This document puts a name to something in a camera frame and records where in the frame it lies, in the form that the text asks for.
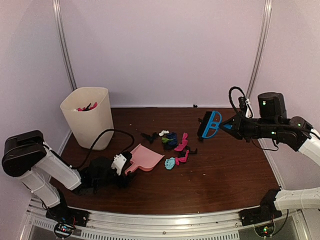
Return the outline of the pink plastic dustpan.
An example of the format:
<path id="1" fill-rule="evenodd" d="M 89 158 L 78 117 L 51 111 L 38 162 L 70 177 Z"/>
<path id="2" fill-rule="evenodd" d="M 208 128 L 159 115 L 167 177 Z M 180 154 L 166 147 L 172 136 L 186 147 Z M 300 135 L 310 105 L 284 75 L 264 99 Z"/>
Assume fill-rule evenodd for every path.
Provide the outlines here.
<path id="1" fill-rule="evenodd" d="M 159 161 L 164 157 L 142 144 L 137 145 L 131 152 L 130 166 L 124 171 L 126 175 L 140 169 L 144 172 L 152 171 Z"/>

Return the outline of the blue hand brush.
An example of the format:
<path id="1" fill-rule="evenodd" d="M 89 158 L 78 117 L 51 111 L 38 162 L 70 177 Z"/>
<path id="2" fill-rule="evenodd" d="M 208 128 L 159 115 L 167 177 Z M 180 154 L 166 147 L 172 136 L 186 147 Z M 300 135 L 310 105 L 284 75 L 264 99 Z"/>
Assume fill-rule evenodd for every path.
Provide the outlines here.
<path id="1" fill-rule="evenodd" d="M 212 139 L 218 133 L 221 122 L 222 115 L 220 112 L 206 111 L 197 130 L 198 139 Z"/>

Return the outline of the light blue paper scrap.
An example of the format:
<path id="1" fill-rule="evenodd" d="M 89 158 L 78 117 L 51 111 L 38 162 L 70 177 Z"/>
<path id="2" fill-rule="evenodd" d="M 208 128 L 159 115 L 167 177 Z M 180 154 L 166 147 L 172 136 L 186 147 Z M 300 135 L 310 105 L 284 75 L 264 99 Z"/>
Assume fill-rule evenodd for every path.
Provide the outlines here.
<path id="1" fill-rule="evenodd" d="M 174 157 L 167 158 L 164 162 L 164 167 L 166 170 L 172 170 L 176 165 L 176 159 Z"/>

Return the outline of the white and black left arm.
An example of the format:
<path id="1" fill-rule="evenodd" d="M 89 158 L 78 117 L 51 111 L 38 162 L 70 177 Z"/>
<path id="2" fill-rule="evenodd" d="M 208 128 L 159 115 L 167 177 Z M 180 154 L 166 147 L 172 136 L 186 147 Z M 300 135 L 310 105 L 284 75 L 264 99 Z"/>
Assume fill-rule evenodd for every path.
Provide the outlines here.
<path id="1" fill-rule="evenodd" d="M 109 159 L 103 156 L 89 160 L 86 156 L 79 166 L 68 164 L 44 140 L 39 130 L 11 136 L 4 143 L 1 165 L 4 172 L 19 179 L 31 193 L 40 198 L 61 222 L 72 218 L 72 211 L 63 204 L 63 194 L 52 186 L 40 172 L 45 172 L 75 195 L 96 194 L 100 188 L 116 185 L 126 188 L 135 177 L 124 173 L 132 159 L 125 148 Z"/>

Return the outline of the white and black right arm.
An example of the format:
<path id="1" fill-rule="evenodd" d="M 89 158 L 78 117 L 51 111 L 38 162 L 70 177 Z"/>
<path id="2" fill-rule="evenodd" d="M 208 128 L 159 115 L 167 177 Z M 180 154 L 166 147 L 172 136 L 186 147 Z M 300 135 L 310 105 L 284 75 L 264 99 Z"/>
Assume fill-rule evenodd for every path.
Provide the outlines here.
<path id="1" fill-rule="evenodd" d="M 295 152 L 320 163 L 320 134 L 304 118 L 287 117 L 282 93 L 265 92 L 257 97 L 259 118 L 248 118 L 237 111 L 230 119 L 219 124 L 219 128 L 237 140 L 250 142 L 253 139 L 271 139 L 275 146 L 285 144 Z M 320 189 L 274 190 L 270 201 L 256 210 L 259 220 L 268 220 L 275 212 L 290 209 L 318 209 Z"/>

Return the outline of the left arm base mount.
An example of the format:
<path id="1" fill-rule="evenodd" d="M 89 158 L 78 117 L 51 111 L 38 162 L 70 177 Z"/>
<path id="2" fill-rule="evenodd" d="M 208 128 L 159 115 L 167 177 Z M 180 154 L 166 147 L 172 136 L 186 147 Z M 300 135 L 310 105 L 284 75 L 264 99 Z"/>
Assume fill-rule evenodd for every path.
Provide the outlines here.
<path id="1" fill-rule="evenodd" d="M 48 207 L 42 202 L 42 208 L 46 210 L 46 217 L 56 222 L 53 227 L 53 233 L 58 239 L 65 240 L 70 237 L 77 227 L 86 227 L 89 217 L 89 212 L 68 207 L 67 201 L 58 189 L 60 203 L 54 207 Z"/>

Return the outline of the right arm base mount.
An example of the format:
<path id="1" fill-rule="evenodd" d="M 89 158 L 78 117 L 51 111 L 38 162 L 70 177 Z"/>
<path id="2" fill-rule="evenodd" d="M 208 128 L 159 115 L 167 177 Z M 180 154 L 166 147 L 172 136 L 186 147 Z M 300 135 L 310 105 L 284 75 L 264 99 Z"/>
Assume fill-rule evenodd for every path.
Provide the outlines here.
<path id="1" fill-rule="evenodd" d="M 260 201 L 260 205 L 241 210 L 239 218 L 243 227 L 254 225 L 255 233 L 261 238 L 271 238 L 276 231 L 275 219 L 283 214 L 274 204 L 280 189 L 270 189 Z"/>

